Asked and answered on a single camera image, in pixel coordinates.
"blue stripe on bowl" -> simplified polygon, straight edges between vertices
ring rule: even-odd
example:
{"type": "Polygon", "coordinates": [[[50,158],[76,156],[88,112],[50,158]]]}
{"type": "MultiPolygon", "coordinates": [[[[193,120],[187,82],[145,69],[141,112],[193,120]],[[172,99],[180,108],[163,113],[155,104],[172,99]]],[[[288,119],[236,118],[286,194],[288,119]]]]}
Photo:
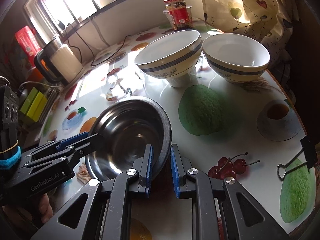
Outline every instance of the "blue stripe on bowl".
{"type": "Polygon", "coordinates": [[[226,72],[229,72],[229,73],[233,73],[233,74],[244,75],[244,76],[255,76],[255,75],[262,74],[264,72],[264,70],[260,70],[260,71],[257,71],[257,72],[245,72],[245,71],[234,70],[234,69],[230,69],[230,68],[226,68],[226,67],[220,66],[220,65],[212,62],[208,58],[207,58],[207,60],[208,60],[208,62],[210,64],[214,65],[216,68],[221,69],[221,70],[226,71],[226,72]]]}
{"type": "Polygon", "coordinates": [[[154,67],[154,68],[146,68],[146,69],[141,69],[143,72],[155,72],[159,70],[163,70],[169,67],[172,67],[174,65],[177,65],[178,63],[186,60],[187,58],[190,58],[192,55],[194,55],[199,49],[201,49],[202,42],[199,43],[198,46],[196,46],[192,51],[188,52],[186,55],[183,55],[180,58],[175,59],[174,61],[171,61],[169,63],[166,63],[164,65],[154,67]]]}

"bowl rim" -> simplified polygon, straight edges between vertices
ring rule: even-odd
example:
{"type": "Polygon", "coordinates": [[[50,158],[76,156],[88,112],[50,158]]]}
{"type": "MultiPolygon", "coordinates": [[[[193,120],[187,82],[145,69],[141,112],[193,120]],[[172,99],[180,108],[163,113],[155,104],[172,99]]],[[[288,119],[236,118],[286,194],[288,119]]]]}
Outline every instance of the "bowl rim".
{"type": "Polygon", "coordinates": [[[159,39],[156,39],[155,41],[151,42],[151,43],[148,44],[146,47],[144,47],[144,48],[137,54],[137,56],[135,57],[134,63],[135,63],[135,65],[137,65],[137,66],[143,66],[143,65],[148,65],[148,64],[151,64],[151,63],[155,63],[155,62],[161,61],[161,60],[163,60],[163,59],[165,59],[165,58],[167,58],[167,57],[170,57],[170,56],[172,56],[172,55],[174,55],[174,54],[176,54],[176,53],[178,53],[178,52],[181,52],[181,51],[183,51],[184,49],[190,47],[190,46],[191,46],[193,43],[195,43],[199,38],[201,38],[200,32],[197,31],[197,30],[192,30],[192,29],[190,29],[190,30],[182,30],[182,31],[177,31],[177,32],[169,33],[169,34],[167,34],[167,35],[165,35],[165,36],[160,37],[159,39]],[[183,47],[182,49],[179,49],[178,51],[176,51],[176,52],[174,52],[174,53],[171,53],[171,54],[169,54],[169,55],[167,55],[167,56],[165,56],[165,57],[162,57],[162,58],[159,58],[159,59],[157,59],[157,60],[150,61],[150,62],[146,62],[146,63],[136,63],[136,58],[139,56],[139,54],[140,54],[141,52],[143,52],[144,49],[146,49],[148,46],[150,46],[150,45],[153,44],[154,42],[156,42],[156,41],[158,41],[158,40],[160,40],[160,39],[162,39],[162,38],[164,38],[164,37],[168,37],[169,35],[174,35],[174,34],[181,33],[181,32],[185,32],[185,31],[197,32],[197,33],[198,33],[198,37],[197,37],[196,39],[194,39],[193,42],[191,42],[190,44],[186,45],[186,46],[183,47]]]}
{"type": "Polygon", "coordinates": [[[241,35],[241,34],[237,34],[237,33],[218,33],[216,35],[212,35],[210,37],[207,37],[203,43],[202,43],[202,50],[203,50],[203,53],[206,57],[208,57],[208,59],[212,62],[214,62],[215,64],[218,64],[218,65],[221,65],[225,68],[229,68],[229,69],[235,69],[235,70],[240,70],[240,71],[243,71],[243,72],[256,72],[258,70],[264,70],[268,67],[268,64],[270,63],[270,53],[269,51],[267,50],[267,48],[265,46],[263,46],[260,42],[256,41],[255,39],[252,39],[250,37],[247,37],[247,36],[244,36],[244,35],[241,35]],[[232,64],[232,63],[228,63],[228,62],[225,62],[225,61],[222,61],[222,60],[219,60],[213,56],[211,56],[210,54],[208,54],[206,51],[205,51],[205,46],[206,46],[206,43],[208,43],[208,39],[214,39],[215,36],[217,35],[221,35],[221,34],[228,34],[228,35],[238,35],[238,36],[242,36],[244,37],[244,39],[251,39],[253,40],[254,42],[256,42],[257,44],[259,44],[259,46],[262,46],[263,49],[267,52],[267,54],[269,55],[269,60],[267,63],[263,64],[263,65],[259,65],[259,66],[243,66],[243,65],[237,65],[237,64],[232,64]]]}
{"type": "MultiPolygon", "coordinates": [[[[128,98],[123,98],[120,99],[119,101],[113,103],[112,105],[108,106],[99,116],[98,118],[95,120],[95,122],[93,123],[90,131],[89,131],[89,136],[92,135],[92,133],[94,132],[94,130],[96,130],[96,128],[99,127],[99,123],[100,121],[106,116],[106,113],[108,113],[110,111],[111,108],[118,106],[119,104],[122,104],[123,102],[127,102],[127,101],[142,101],[144,103],[149,104],[150,106],[152,106],[155,111],[159,114],[159,117],[161,119],[162,125],[164,127],[164,139],[162,142],[162,146],[161,146],[161,151],[159,153],[158,159],[156,160],[155,164],[152,167],[152,180],[159,174],[159,172],[162,170],[163,166],[165,165],[169,155],[170,155],[170,149],[171,149],[171,141],[172,141],[172,128],[171,128],[171,124],[170,124],[170,120],[169,117],[167,115],[167,113],[165,112],[165,110],[154,100],[147,98],[147,97],[143,97],[143,96],[131,96],[128,98]]],[[[92,179],[99,179],[96,174],[93,171],[92,168],[92,164],[94,162],[90,161],[90,157],[95,158],[95,156],[93,155],[92,152],[88,155],[86,155],[84,157],[85,160],[85,164],[87,166],[87,171],[90,175],[90,177],[92,179]]]]}

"silver screw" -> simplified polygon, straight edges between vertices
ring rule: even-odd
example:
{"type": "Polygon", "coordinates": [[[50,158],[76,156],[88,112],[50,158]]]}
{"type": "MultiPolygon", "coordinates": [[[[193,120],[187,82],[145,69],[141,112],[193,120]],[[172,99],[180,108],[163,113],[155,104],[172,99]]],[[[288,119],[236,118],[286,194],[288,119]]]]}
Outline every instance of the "silver screw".
{"type": "Polygon", "coordinates": [[[196,175],[196,174],[198,174],[198,170],[197,170],[197,169],[195,169],[195,168],[191,168],[191,169],[189,169],[189,170],[188,170],[188,172],[189,172],[190,174],[192,174],[192,175],[196,175]]]}
{"type": "Polygon", "coordinates": [[[132,176],[132,175],[134,175],[136,173],[137,173],[137,171],[135,169],[128,169],[127,170],[127,174],[130,175],[130,176],[132,176]]]}
{"type": "Polygon", "coordinates": [[[98,179],[90,179],[88,183],[90,186],[94,187],[99,184],[99,180],[98,179]]]}
{"type": "Polygon", "coordinates": [[[236,179],[233,178],[233,177],[227,177],[227,178],[226,178],[226,182],[227,182],[228,184],[235,184],[235,183],[236,183],[236,179]]]}

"red heart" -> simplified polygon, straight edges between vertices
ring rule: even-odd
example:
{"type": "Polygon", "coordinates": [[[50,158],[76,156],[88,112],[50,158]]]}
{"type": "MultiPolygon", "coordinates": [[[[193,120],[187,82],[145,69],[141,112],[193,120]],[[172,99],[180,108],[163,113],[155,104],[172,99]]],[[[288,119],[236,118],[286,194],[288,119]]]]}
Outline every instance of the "red heart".
{"type": "Polygon", "coordinates": [[[261,1],[257,0],[257,4],[262,6],[265,9],[267,8],[267,3],[265,1],[263,1],[263,0],[261,0],[261,1]]]}

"electric kettle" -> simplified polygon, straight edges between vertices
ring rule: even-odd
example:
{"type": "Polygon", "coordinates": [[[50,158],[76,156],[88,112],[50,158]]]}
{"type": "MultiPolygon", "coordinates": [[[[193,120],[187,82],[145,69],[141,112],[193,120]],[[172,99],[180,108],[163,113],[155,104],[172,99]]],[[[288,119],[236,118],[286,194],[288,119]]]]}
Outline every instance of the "electric kettle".
{"type": "Polygon", "coordinates": [[[34,59],[35,66],[50,83],[67,86],[84,72],[84,67],[67,44],[55,36],[34,59]]]}

